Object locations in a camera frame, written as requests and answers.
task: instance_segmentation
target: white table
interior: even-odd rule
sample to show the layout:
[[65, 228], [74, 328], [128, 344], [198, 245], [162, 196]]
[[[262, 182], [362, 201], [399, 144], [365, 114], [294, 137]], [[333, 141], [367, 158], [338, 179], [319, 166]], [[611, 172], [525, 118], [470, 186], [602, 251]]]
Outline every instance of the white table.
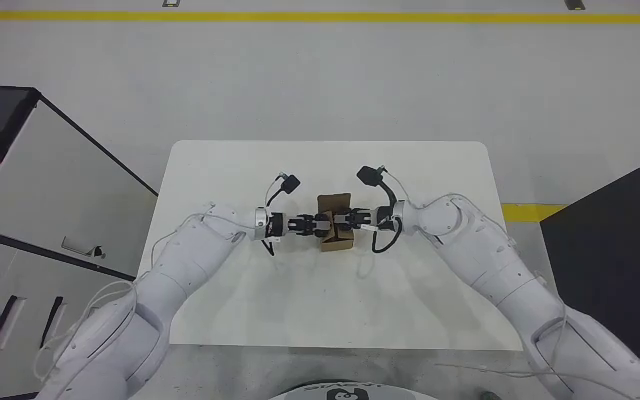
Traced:
[[[504, 223], [480, 143], [181, 141], [171, 151], [138, 274], [149, 269], [152, 244], [186, 215], [209, 201], [250, 212], [280, 171], [302, 184], [278, 197], [274, 211], [315, 213], [318, 194], [342, 192], [352, 193], [352, 206], [384, 205], [380, 188], [356, 178], [361, 166], [382, 164], [415, 202], [460, 192]], [[272, 258], [246, 240], [178, 312], [171, 343], [521, 350], [502, 314], [422, 237], [403, 236], [380, 255], [370, 247], [368, 232], [356, 233], [352, 250], [333, 253], [320, 253], [313, 237], [289, 235]]]

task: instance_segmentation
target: yellow floor stripe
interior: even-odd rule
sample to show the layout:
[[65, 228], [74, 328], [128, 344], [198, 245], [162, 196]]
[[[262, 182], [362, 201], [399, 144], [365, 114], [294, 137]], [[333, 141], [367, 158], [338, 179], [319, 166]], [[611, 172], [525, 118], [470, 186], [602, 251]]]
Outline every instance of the yellow floor stripe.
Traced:
[[445, 24], [640, 24], [640, 15], [371, 12], [0, 11], [0, 20], [134, 22], [309, 22]]
[[507, 222], [540, 222], [565, 208], [562, 204], [502, 204]]

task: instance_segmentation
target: cabinet door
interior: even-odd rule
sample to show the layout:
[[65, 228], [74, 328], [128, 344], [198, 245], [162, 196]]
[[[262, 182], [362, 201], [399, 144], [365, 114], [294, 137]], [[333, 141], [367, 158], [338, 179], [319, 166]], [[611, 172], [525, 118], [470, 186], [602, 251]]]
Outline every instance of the cabinet door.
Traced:
[[0, 234], [132, 276], [155, 201], [42, 102], [0, 164]]
[[[31, 366], [43, 339], [64, 333], [81, 316], [88, 301], [109, 275], [0, 245], [0, 397], [37, 392], [41, 388]], [[126, 289], [116, 286], [112, 291]], [[40, 371], [51, 365], [53, 350], [44, 352]]]

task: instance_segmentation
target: floor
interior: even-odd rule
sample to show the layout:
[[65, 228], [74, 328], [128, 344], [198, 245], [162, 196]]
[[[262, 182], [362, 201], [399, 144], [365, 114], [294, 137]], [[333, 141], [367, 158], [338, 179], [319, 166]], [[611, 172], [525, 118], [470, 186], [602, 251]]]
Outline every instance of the floor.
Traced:
[[[0, 0], [0, 10], [161, 3]], [[634, 0], [585, 5], [640, 13]], [[568, 12], [562, 0], [182, 0], [178, 10]], [[569, 204], [639, 166], [639, 25], [0, 20], [0, 38], [0, 84], [37, 87], [154, 188], [182, 139], [476, 140], [507, 203]], [[507, 228], [553, 287], [539, 226]], [[433, 365], [447, 360], [526, 366], [516, 352], [175, 346], [136, 399], [267, 398], [325, 377], [445, 399], [548, 397], [535, 379]]]

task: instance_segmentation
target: cardboard box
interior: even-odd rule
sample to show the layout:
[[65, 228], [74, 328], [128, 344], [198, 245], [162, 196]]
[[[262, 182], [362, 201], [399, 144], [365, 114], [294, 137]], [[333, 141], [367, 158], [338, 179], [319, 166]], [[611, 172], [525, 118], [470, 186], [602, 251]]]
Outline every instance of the cardboard box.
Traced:
[[322, 238], [320, 251], [348, 250], [353, 247], [353, 229], [345, 231], [333, 224], [333, 214], [349, 210], [351, 193], [321, 194], [318, 196], [318, 213], [326, 214], [331, 222], [329, 234]]

